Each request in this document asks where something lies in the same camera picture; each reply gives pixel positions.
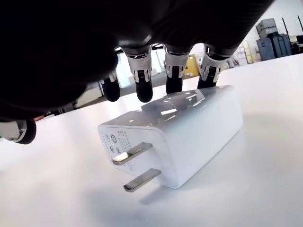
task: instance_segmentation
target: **black fingertip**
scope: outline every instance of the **black fingertip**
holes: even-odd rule
[[[166,77],[166,94],[182,91],[183,78]]]
[[[102,84],[103,93],[105,98],[110,102],[115,102],[120,97],[120,86],[118,79],[111,82],[110,79],[105,79],[104,84]]]
[[[138,99],[143,102],[147,103],[152,99],[152,80],[148,82],[139,82],[136,83],[136,91]]]
[[[208,88],[208,87],[215,87],[216,83],[213,82],[213,78],[212,77],[209,77],[209,78],[207,78],[207,80],[204,81],[204,80],[201,79],[201,77],[199,77],[198,89]]]
[[[30,144],[36,137],[37,127],[34,119],[27,120],[27,130],[24,137],[17,143],[20,144]]]

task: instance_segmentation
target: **metal prong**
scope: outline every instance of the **metal prong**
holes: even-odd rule
[[[123,187],[124,187],[125,191],[127,191],[127,192],[134,192],[138,188],[141,188],[147,182],[151,181],[153,178],[158,176],[160,173],[161,173],[160,170],[150,168],[145,173],[141,174],[140,176],[136,177],[132,181],[128,182]]]
[[[113,163],[116,166],[121,166],[124,163],[132,160],[134,157],[137,157],[139,154],[143,153],[144,151],[152,148],[151,143],[140,143],[139,145],[131,148],[129,151],[118,155],[117,157],[113,158]]]

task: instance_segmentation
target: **charger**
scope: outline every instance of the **charger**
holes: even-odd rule
[[[211,160],[243,125],[232,86],[169,94],[98,126],[110,162],[136,178],[179,188]]]

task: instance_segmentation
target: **white table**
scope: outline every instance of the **white table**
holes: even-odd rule
[[[42,120],[30,145],[1,140],[0,226],[303,226],[303,55],[226,70],[225,84],[241,93],[244,126],[178,190],[127,193],[133,177],[106,157],[97,126],[139,107],[136,94]]]

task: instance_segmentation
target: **robotic hand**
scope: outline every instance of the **robotic hand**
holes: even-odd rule
[[[196,43],[205,44],[197,87],[213,87],[224,63],[272,2],[8,1],[0,24],[0,136],[30,143],[34,117],[72,102],[93,81],[100,80],[107,99],[116,101],[117,47],[128,58],[142,102],[152,98],[155,43],[165,49],[167,93],[182,90]]]

